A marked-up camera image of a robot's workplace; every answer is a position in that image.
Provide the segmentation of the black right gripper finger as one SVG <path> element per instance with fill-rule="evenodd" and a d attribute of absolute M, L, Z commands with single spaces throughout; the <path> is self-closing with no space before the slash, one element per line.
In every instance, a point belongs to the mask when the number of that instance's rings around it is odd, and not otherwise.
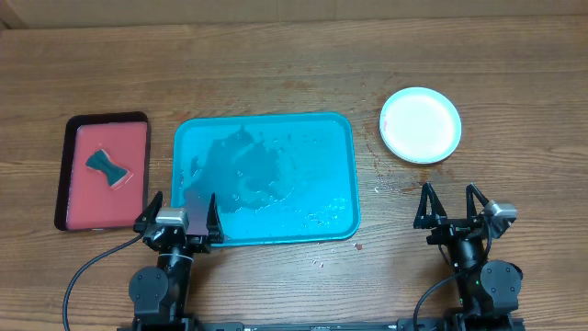
<path fill-rule="evenodd" d="M 489 203 L 489 200 L 481 193 L 478 187 L 474 183 L 470 183 L 466 186 L 466 205 L 468 219 L 473 219 L 478 215 L 474 200 L 477 200 L 481 204 L 482 208 L 484 208 Z"/>
<path fill-rule="evenodd" d="M 422 186 L 421 198 L 413 222 L 414 229 L 432 229 L 447 220 L 447 213 L 430 182 Z"/>

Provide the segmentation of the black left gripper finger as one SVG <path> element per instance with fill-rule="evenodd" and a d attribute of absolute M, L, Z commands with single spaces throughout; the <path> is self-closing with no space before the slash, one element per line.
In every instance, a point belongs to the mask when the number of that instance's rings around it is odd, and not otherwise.
<path fill-rule="evenodd" d="M 163 192 L 158 191 L 149 205 L 141 212 L 133 224 L 134 232 L 145 232 L 148 226 L 155 223 L 156 216 L 163 204 Z"/>
<path fill-rule="evenodd" d="M 210 243 L 222 244 L 224 242 L 225 235 L 222 230 L 216 195 L 214 193 L 212 193 L 210 197 L 206 228 L 208 230 L 208 239 Z"/>

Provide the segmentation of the dark green sponge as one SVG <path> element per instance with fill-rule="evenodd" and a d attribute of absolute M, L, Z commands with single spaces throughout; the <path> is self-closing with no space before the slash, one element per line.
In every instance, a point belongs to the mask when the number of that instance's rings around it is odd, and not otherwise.
<path fill-rule="evenodd" d="M 113 162 L 104 149 L 99 149 L 90 155 L 85 165 L 89 169 L 102 173 L 111 189 L 118 189 L 132 177 L 129 169 Z"/>

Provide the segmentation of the light blue plate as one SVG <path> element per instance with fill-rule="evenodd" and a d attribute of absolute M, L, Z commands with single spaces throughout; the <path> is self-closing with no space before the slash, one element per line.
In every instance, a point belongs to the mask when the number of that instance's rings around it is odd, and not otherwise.
<path fill-rule="evenodd" d="M 443 94 L 427 87 L 407 87 L 383 104 L 379 132 L 387 148 L 400 159 L 429 165 L 457 150 L 462 121 L 456 106 Z"/>

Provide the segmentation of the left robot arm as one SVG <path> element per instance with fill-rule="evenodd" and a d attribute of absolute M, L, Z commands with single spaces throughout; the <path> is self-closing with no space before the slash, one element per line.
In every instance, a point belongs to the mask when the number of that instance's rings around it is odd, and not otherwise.
<path fill-rule="evenodd" d="M 208 254 L 214 244 L 224 242 L 216 196 L 211 195 L 206 217 L 206 234 L 189 234 L 189 219 L 183 208 L 165 208 L 163 193 L 153 200 L 134 221 L 137 234 L 121 245 L 93 257 L 73 275 L 62 301 L 62 324 L 71 329 L 69 300 L 74 284 L 97 261 L 136 242 L 143 242 L 158 254 L 157 264 L 139 269 L 129 283 L 133 302 L 131 330 L 202 330 L 198 319 L 186 313 L 187 295 L 195 254 Z"/>

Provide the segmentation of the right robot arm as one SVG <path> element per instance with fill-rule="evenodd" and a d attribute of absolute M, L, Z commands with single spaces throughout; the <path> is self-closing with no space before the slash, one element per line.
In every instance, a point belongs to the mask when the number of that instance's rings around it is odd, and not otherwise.
<path fill-rule="evenodd" d="M 487 199 L 473 184 L 466 186 L 466 216 L 450 218 L 432 185 L 422 186 L 414 218 L 415 229 L 429 230 L 429 245 L 436 246 L 453 274 L 429 288 L 413 310 L 410 330 L 523 330 L 514 319 L 519 307 L 523 271 L 503 260 L 490 260 L 492 243 L 515 222 L 517 209 L 510 202 Z M 420 321 L 424 301 L 436 290 L 454 281 L 460 306 L 449 308 L 440 318 Z"/>

